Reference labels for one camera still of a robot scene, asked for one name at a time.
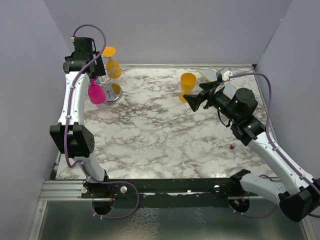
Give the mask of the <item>pink wine glass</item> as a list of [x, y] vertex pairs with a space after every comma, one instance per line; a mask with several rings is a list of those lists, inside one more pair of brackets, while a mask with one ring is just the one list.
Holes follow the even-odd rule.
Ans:
[[106, 100], [106, 95], [104, 89], [96, 83], [96, 78], [90, 79], [90, 84], [88, 87], [88, 97], [91, 103], [95, 105], [103, 104]]

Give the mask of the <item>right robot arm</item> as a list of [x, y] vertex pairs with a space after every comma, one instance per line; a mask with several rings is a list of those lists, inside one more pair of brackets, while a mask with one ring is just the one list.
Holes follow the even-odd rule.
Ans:
[[255, 152], [280, 179], [279, 183], [271, 182], [248, 170], [241, 170], [231, 177], [230, 191], [236, 196], [244, 192], [259, 195], [278, 205], [290, 220], [300, 222], [320, 206], [319, 179], [304, 170], [294, 172], [291, 166], [297, 170], [300, 167], [287, 154], [279, 153], [280, 146], [267, 136], [266, 126], [253, 114], [258, 102], [252, 90], [239, 88], [233, 97], [229, 97], [223, 89], [218, 89], [218, 85], [217, 81], [201, 83], [199, 94], [185, 94], [183, 98], [194, 112], [205, 102], [204, 109], [214, 107], [228, 118], [233, 135]]

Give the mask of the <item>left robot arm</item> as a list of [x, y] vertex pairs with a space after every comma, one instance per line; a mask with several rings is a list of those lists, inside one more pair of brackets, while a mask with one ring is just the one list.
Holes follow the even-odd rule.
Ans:
[[106, 198], [111, 194], [107, 172], [94, 154], [94, 135], [84, 120], [85, 97], [92, 79], [105, 75], [95, 41], [89, 37], [72, 38], [74, 51], [65, 57], [65, 96], [61, 115], [49, 134], [70, 169], [79, 166], [85, 174], [83, 196]]

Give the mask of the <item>yellow wine glass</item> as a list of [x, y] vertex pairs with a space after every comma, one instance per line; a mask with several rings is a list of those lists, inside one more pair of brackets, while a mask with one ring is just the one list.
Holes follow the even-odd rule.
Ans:
[[179, 95], [179, 100], [182, 103], [187, 103], [187, 101], [184, 98], [184, 95], [189, 94], [195, 87], [197, 82], [197, 77], [190, 72], [183, 73], [180, 77], [180, 87], [182, 90], [182, 93]]
[[119, 63], [112, 57], [116, 54], [116, 49], [113, 46], [104, 48], [101, 56], [107, 59], [105, 68], [106, 74], [111, 79], [118, 79], [122, 75], [122, 70]]

